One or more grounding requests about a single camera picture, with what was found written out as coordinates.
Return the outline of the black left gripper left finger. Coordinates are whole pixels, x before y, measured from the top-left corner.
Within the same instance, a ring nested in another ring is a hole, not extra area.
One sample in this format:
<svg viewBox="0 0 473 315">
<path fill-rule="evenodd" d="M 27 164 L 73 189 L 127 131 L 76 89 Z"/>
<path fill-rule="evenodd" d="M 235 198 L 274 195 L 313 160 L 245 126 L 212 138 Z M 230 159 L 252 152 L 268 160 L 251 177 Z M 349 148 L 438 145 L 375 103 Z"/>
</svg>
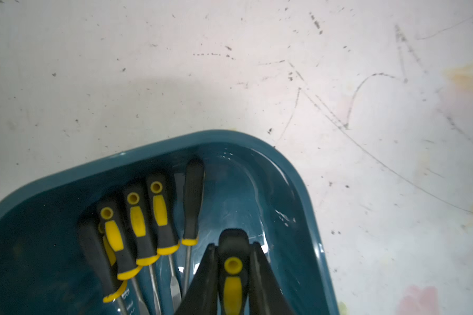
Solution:
<svg viewBox="0 0 473 315">
<path fill-rule="evenodd" d="M 218 247 L 209 244 L 174 315 L 218 313 Z"/>
</svg>

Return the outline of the file with black yellow handle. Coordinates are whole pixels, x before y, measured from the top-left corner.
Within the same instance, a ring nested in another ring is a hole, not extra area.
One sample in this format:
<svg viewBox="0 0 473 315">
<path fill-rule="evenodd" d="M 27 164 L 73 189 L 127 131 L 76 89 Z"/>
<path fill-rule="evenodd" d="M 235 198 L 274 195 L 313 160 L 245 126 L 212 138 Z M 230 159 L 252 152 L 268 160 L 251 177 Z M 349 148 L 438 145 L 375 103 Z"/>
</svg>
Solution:
<svg viewBox="0 0 473 315">
<path fill-rule="evenodd" d="M 218 293 L 222 314 L 243 314 L 248 295 L 250 242 L 238 228 L 224 230 L 218 244 Z"/>
</svg>

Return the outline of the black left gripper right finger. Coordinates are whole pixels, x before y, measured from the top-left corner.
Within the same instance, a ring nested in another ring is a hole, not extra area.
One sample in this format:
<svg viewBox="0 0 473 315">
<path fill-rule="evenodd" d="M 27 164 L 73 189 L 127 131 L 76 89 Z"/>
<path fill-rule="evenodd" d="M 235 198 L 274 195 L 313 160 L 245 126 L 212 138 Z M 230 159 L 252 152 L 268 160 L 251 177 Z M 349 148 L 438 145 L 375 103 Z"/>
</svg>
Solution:
<svg viewBox="0 0 473 315">
<path fill-rule="evenodd" d="M 261 245 L 257 242 L 250 246 L 248 296 L 250 314 L 295 314 L 281 291 Z"/>
</svg>

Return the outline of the teal plastic storage box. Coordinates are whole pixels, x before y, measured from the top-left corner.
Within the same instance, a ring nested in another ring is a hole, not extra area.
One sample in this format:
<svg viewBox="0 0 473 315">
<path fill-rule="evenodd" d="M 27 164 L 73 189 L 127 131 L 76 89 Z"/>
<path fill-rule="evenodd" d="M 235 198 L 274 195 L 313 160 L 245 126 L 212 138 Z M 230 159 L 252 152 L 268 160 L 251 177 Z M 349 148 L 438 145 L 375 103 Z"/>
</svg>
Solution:
<svg viewBox="0 0 473 315">
<path fill-rule="evenodd" d="M 97 218 L 97 202 L 117 198 L 125 209 L 124 187 L 163 171 L 180 241 L 174 253 L 183 300 L 186 246 L 183 189 L 188 162 L 205 167 L 198 217 L 198 244 L 191 253 L 189 286 L 209 244 L 218 247 L 229 228 L 261 245 L 282 293 L 295 314 L 337 314 L 338 307 L 313 207 L 301 177 L 269 144 L 233 131 L 204 131 L 143 146 L 63 171 L 28 184 L 0 202 L 0 314 L 119 314 L 102 301 L 102 289 L 85 261 L 78 221 Z M 169 261 L 153 267 L 163 314 L 174 314 Z M 155 314 L 146 266 L 135 277 L 149 314 Z M 129 314 L 139 314 L 130 281 L 122 295 Z"/>
</svg>

